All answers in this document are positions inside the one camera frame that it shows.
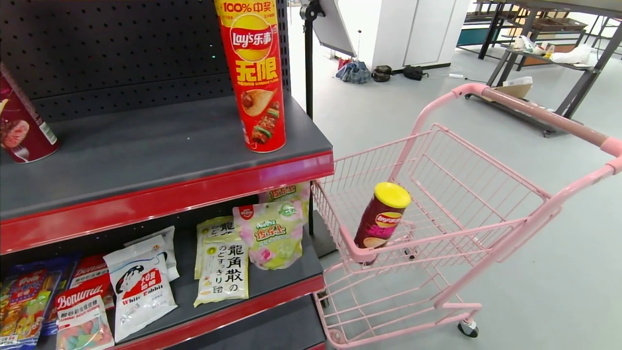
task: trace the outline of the gray floor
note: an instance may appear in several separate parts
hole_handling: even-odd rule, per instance
[[[304,104],[304,56],[300,23],[290,29],[294,96]],[[431,71],[421,82],[396,76],[388,83],[352,85],[332,76],[337,63],[314,60],[315,122],[333,143],[335,157],[346,156],[409,134],[421,109],[463,83],[449,72],[487,80],[495,60],[477,60],[456,52],[452,66]],[[555,107],[579,72],[534,67],[513,72],[531,75],[528,98]],[[611,60],[575,118],[622,138],[620,88],[622,61]],[[521,173],[549,192],[599,168],[608,156],[571,136],[545,139],[541,134],[476,100],[456,100],[434,121]],[[454,326],[372,344],[365,349],[619,349],[622,343],[622,178],[611,177],[577,194],[562,213],[503,264],[484,272],[460,294],[484,305],[477,316],[478,339]],[[337,256],[323,261],[330,266]],[[411,275],[394,274],[382,287],[364,293],[380,298],[388,289],[409,283]]]

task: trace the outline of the shopping cart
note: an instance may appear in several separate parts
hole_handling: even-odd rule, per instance
[[[421,132],[431,111],[473,93],[568,131],[616,159],[551,196],[444,126]],[[339,159],[333,176],[313,184],[313,199],[340,254],[324,271],[325,290],[314,295],[329,341],[337,349],[355,348],[454,322],[477,337],[473,316],[481,305],[456,293],[527,242],[568,198],[620,171],[620,140],[486,85],[453,89],[423,109],[410,136]],[[412,203],[385,247],[361,249],[353,236],[381,181],[406,188]],[[364,263],[374,258],[372,265]]]

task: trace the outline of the candy bag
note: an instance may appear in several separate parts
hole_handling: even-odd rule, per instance
[[[133,240],[132,242],[126,243],[123,246],[129,247],[130,245],[136,244],[138,242],[142,242],[144,240],[150,239],[157,235],[162,235],[162,238],[164,239],[164,252],[165,252],[164,257],[166,259],[166,267],[169,270],[168,272],[169,281],[172,281],[172,280],[177,279],[177,277],[179,277],[179,272],[177,272],[177,259],[175,259],[175,248],[173,246],[174,234],[175,234],[175,226],[170,226],[154,234],[150,234],[143,238]]]
[[[78,265],[78,261],[80,258],[77,254],[69,255],[67,257],[59,257],[53,258],[50,260],[42,261],[42,262],[34,262],[24,265],[18,265],[17,267],[22,267],[25,269],[39,269],[46,268],[49,272],[59,273],[60,280],[58,281],[58,286],[52,295],[52,299],[50,300],[51,306],[47,308],[44,316],[44,323],[41,328],[41,335],[49,336],[52,334],[56,334],[58,327],[56,325],[57,312],[56,305],[53,302],[58,294],[67,289],[69,285],[69,279],[73,274],[74,269]]]
[[[197,225],[197,257],[195,259],[195,280],[201,277],[203,266],[203,241],[204,239],[216,239],[226,237],[235,231],[233,228],[233,216],[215,217]]]
[[[263,270],[287,268],[302,256],[300,201],[279,201],[233,208],[233,220],[253,264]]]
[[[33,270],[40,263],[17,265],[10,269],[2,283],[7,286],[3,296],[1,349],[34,349],[39,340],[45,313],[52,304],[52,294],[61,273],[45,268]]]
[[[57,350],[103,350],[114,346],[101,298],[109,289],[110,279],[102,275],[56,297]]]
[[[226,299],[248,299],[248,250],[237,234],[205,237],[203,268],[194,306]]]
[[[115,341],[176,309],[164,246],[164,239],[157,235],[104,256],[117,296]]]
[[[301,182],[296,185],[287,185],[259,194],[260,203],[277,201],[300,201],[305,223],[309,220],[309,200],[311,198],[311,183]]]
[[[69,289],[76,288],[88,280],[103,275],[108,277],[108,266],[106,266],[103,254],[82,258],[73,273],[72,281],[69,283]],[[106,305],[106,310],[114,308],[113,295],[113,290],[109,287],[101,296],[104,300],[104,305]]]

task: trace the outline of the shopping cart handle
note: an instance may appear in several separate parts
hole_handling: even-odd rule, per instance
[[[484,84],[468,83],[453,89],[452,92],[455,97],[472,93],[490,98],[496,103],[508,106],[517,111],[521,111],[543,121],[544,123],[554,126],[555,128],[573,134],[591,144],[594,144],[595,146],[598,146],[604,152],[616,157],[616,159],[608,162],[607,164],[614,169],[614,174],[622,172],[622,140],[601,134],[588,128],[587,126],[576,123],[551,111],[547,111],[544,108],[533,105],[532,103],[509,96]]]

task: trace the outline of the potato chip canister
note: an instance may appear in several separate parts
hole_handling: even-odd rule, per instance
[[[281,49],[274,0],[215,0],[246,146],[285,145]]]
[[[410,203],[411,195],[400,185],[392,182],[377,184],[374,187],[374,196],[365,208],[356,231],[354,238],[356,246],[359,248],[384,247]]]
[[[24,92],[0,63],[1,146],[17,163],[30,163],[56,152],[59,142]]]

